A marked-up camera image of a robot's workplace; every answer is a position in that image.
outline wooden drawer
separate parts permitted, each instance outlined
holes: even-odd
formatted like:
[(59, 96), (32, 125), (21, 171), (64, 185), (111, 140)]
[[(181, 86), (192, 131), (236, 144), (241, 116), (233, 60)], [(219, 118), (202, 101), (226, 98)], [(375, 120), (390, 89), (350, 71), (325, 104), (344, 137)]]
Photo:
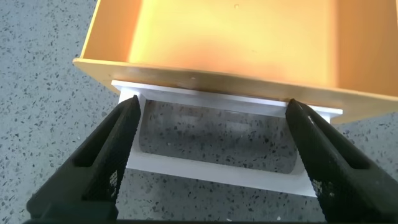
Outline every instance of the wooden drawer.
[(394, 0), (100, 0), (73, 63), (111, 80), (398, 110)]

